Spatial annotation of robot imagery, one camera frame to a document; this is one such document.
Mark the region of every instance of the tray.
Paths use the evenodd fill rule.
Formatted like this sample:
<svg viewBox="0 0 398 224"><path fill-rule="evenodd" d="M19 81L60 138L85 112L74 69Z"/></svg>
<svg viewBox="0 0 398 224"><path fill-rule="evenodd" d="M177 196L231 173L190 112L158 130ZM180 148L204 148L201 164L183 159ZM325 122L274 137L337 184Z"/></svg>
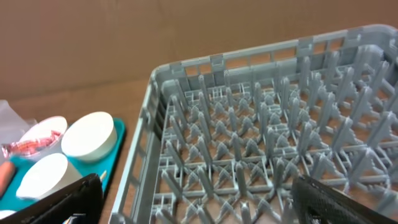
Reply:
<svg viewBox="0 0 398 224"><path fill-rule="evenodd" d="M86 164L76 159L68 158L70 162L76 167L76 169L82 174L82 176L86 176L91 173L101 175L106 170L106 176L102 181L103 192L106 192L106 189L108 188L109 177L113 173L114 165L116 159L118 158L119 150L122 146L124 134L126 131L126 127L121 119L114 118L113 121L116 132L118 134L118 140L116 141L113 150L104 159L92 164ZM0 199L0 210L19 211L23 208L28 207L29 205L32 205L35 202L35 200L21 200L16 197L16 192L22 178L25 176L26 172L33 166L34 163L32 161L20 159L17 157L13 157L11 161L15 163L17 167L17 172L12 179L9 187L7 188L6 193Z"/></svg>
<svg viewBox="0 0 398 224"><path fill-rule="evenodd" d="M300 174L393 215L397 47L370 25L159 66L109 222L292 223Z"/></svg>

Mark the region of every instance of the wooden table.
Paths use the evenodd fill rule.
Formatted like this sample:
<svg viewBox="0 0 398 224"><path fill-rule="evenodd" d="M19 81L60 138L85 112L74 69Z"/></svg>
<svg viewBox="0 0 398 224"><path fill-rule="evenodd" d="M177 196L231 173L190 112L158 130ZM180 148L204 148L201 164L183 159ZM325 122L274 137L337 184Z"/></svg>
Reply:
<svg viewBox="0 0 398 224"><path fill-rule="evenodd" d="M9 102L11 107L23 118L35 118L37 121L60 115L66 117L68 123L72 123L94 111L106 111L113 117L121 118L124 121L126 141L121 149L119 161L110 182L100 223L108 223L147 83L148 80L111 83Z"/></svg>

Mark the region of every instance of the teal tray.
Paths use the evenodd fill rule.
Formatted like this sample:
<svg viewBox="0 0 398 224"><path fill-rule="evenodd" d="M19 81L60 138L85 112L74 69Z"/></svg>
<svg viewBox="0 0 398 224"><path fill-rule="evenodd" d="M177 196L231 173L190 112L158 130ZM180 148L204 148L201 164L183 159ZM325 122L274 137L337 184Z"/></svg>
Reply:
<svg viewBox="0 0 398 224"><path fill-rule="evenodd" d="M113 147L112 151L104 159L95 163L87 164L68 157L69 161L76 167L76 169L81 173L82 176L86 176L92 173L101 175L104 171L106 171L106 177L102 180L102 189L105 193L107 192L109 178L113 173L114 164L116 162L116 159L118 158L118 152L120 151L124 139L124 134L126 132L126 127L121 119L114 118L113 122L116 128L116 132L118 134L118 140L116 141L116 144ZM0 199L0 210L19 211L36 202L35 200L21 200L16 197L16 192L19 185L21 184L22 178L25 176L26 172L33 166L34 162L18 157L11 158L11 161L16 165L17 172L12 179L9 187L7 188L6 193Z"/></svg>

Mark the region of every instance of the brown background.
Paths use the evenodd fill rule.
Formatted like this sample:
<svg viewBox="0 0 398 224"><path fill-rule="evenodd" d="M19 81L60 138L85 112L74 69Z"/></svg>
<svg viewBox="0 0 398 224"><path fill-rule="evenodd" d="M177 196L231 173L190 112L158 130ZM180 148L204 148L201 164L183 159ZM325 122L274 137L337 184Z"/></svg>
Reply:
<svg viewBox="0 0 398 224"><path fill-rule="evenodd" d="M151 70L163 63L366 24L398 1L1 0L0 98L23 118L92 111L127 126L109 217Z"/></svg>

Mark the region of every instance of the brown wall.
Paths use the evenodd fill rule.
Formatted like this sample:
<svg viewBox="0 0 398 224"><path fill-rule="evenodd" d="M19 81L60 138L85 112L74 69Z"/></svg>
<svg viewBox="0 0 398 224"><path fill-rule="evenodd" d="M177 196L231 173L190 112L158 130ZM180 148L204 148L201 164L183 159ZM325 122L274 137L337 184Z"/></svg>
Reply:
<svg viewBox="0 0 398 224"><path fill-rule="evenodd" d="M163 63L366 24L398 1L1 0L0 98L148 79Z"/></svg>

